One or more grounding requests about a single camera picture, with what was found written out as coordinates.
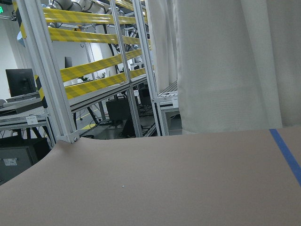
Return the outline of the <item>aluminium frame post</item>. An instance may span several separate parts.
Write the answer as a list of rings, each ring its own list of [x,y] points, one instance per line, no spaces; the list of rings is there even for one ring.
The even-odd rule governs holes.
[[[29,53],[34,73],[39,77],[46,99],[50,131],[55,141],[75,143],[79,133],[75,127],[58,63],[52,48],[43,7],[39,0],[13,1],[16,14],[21,18],[20,29]]]

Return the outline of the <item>black computer monitor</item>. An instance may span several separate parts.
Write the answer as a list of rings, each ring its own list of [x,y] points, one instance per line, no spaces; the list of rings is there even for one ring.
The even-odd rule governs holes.
[[[6,69],[11,97],[36,92],[32,69]]]

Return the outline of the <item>white curtain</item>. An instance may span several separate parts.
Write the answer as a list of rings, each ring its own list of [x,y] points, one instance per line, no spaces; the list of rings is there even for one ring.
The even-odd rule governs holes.
[[[298,0],[148,0],[157,86],[178,84],[184,134],[301,123]]]

